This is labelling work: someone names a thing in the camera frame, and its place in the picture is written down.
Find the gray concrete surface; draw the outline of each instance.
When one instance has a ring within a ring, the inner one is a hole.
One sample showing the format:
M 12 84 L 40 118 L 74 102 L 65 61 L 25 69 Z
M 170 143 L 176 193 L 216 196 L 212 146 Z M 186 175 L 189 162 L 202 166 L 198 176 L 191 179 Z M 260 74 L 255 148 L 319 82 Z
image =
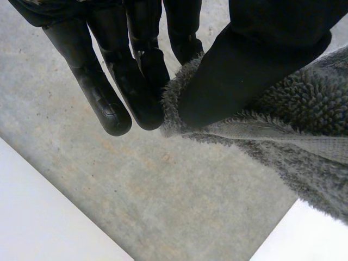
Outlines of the gray concrete surface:
M 205 50 L 227 2 L 203 1 Z M 296 200 L 237 148 L 136 124 L 108 136 L 43 32 L 7 1 L 0 21 L 0 136 L 136 260 L 248 260 Z M 334 31 L 329 51 L 348 42 L 344 22 Z M 164 19 L 160 42 L 173 76 Z

